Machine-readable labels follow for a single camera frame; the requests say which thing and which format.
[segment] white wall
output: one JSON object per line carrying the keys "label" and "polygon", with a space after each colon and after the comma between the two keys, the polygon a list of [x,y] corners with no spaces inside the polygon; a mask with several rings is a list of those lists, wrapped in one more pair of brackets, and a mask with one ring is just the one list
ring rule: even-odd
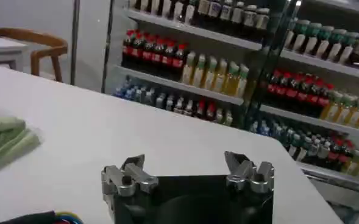
{"label": "white wall", "polygon": [[[109,0],[80,0],[76,85],[101,90],[104,48],[107,34]],[[0,27],[21,27],[47,32],[68,42],[68,54],[60,58],[63,81],[69,83],[73,0],[0,0]],[[42,48],[36,44],[32,49]],[[24,65],[30,66],[29,54]],[[50,60],[41,62],[41,70],[53,73]]]}

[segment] folded towel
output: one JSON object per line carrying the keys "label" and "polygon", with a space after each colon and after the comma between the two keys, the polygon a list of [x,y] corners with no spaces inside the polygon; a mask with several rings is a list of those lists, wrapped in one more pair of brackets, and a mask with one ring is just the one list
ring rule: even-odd
{"label": "folded towel", "polygon": [[0,116],[0,169],[40,144],[24,121]]}

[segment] shelf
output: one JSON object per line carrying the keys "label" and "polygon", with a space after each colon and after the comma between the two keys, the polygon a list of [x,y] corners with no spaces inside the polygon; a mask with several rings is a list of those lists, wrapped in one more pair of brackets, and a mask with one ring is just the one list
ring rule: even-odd
{"label": "shelf", "polygon": [[325,61],[325,60],[311,57],[311,56],[297,54],[295,52],[291,52],[288,50],[283,50],[281,52],[281,57],[289,59],[289,60],[305,63],[307,65],[312,65],[312,66],[315,66],[318,68],[323,68],[323,69],[326,69],[329,71],[335,71],[335,72],[339,72],[339,73],[343,73],[343,74],[347,74],[347,75],[351,75],[351,76],[359,78],[359,69],[357,69],[357,68],[348,67],[345,65]]}
{"label": "shelf", "polygon": [[259,43],[243,40],[243,39],[236,38],[236,37],[231,37],[229,35],[225,35],[222,33],[217,33],[217,32],[213,32],[210,30],[194,27],[194,26],[187,25],[184,23],[178,23],[178,22],[175,22],[172,20],[162,18],[160,16],[145,14],[143,12],[137,12],[137,11],[129,10],[129,9],[124,9],[124,10],[125,10],[125,14],[129,18],[132,18],[135,20],[145,21],[145,22],[156,24],[159,26],[169,27],[171,29],[176,29],[176,30],[186,32],[186,33],[192,33],[197,36],[206,37],[206,38],[209,38],[212,40],[233,44],[233,45],[243,47],[246,49],[251,49],[254,51],[257,51],[257,50],[261,49],[261,47],[262,47],[262,45]]}
{"label": "shelf", "polygon": [[359,0],[310,0],[327,5],[333,5],[337,8],[359,13]]}
{"label": "shelf", "polygon": [[314,118],[314,117],[304,116],[304,115],[293,113],[293,112],[286,111],[286,110],[281,110],[279,108],[270,107],[270,106],[267,106],[267,105],[262,105],[260,107],[260,111],[267,112],[267,113],[270,113],[270,114],[275,114],[275,115],[278,115],[278,116],[281,116],[281,117],[287,117],[287,118],[293,119],[295,121],[301,121],[301,122],[309,123],[311,125],[316,125],[316,126],[320,126],[320,127],[329,128],[329,129],[332,129],[332,130],[335,130],[335,131],[348,133],[348,134],[351,134],[351,135],[354,135],[354,136],[359,136],[359,129],[352,128],[352,127],[349,127],[349,126],[340,125],[340,124],[333,123],[333,122],[324,121],[324,120]]}
{"label": "shelf", "polygon": [[228,103],[232,103],[235,105],[241,105],[243,104],[244,100],[241,98],[237,98],[237,97],[232,97],[232,96],[227,96],[221,93],[216,93],[213,91],[209,91],[207,89],[202,89],[202,88],[198,88],[195,86],[191,86],[191,85],[186,85],[184,83],[180,83],[180,82],[175,82],[169,79],[164,79],[161,77],[157,77],[154,75],[150,75],[147,73],[143,73],[143,72],[139,72],[139,71],[135,71],[133,69],[128,69],[128,68],[124,68],[121,66],[114,66],[115,72],[119,72],[123,75],[130,75],[132,77],[136,77],[145,81],[149,81],[149,82],[153,82],[153,83],[158,83],[164,86],[169,86],[175,89],[180,89],[189,93],[195,93],[198,94],[200,96],[205,96],[205,97],[209,97],[212,99],[216,99],[216,100],[220,100],[223,102],[228,102]]}

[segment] blue wire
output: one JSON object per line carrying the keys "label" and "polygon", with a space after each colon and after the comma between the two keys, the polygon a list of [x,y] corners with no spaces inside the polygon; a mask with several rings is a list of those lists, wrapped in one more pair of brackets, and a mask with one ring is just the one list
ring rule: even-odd
{"label": "blue wire", "polygon": [[69,222],[73,222],[75,224],[83,224],[83,222],[81,220],[79,220],[73,216],[70,216],[70,215],[58,215],[58,216],[56,216],[56,218],[66,220]]}

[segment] wooden chair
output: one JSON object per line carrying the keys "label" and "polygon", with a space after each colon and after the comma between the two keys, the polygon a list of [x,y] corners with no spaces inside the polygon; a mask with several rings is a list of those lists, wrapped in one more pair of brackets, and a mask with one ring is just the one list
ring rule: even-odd
{"label": "wooden chair", "polygon": [[50,56],[55,72],[55,79],[63,82],[60,71],[59,56],[66,54],[68,44],[65,40],[52,36],[48,33],[38,33],[33,30],[19,28],[0,28],[0,37],[7,37],[15,40],[27,41],[50,46],[49,49],[33,51],[30,55],[30,67],[32,75],[40,76],[40,59]]}

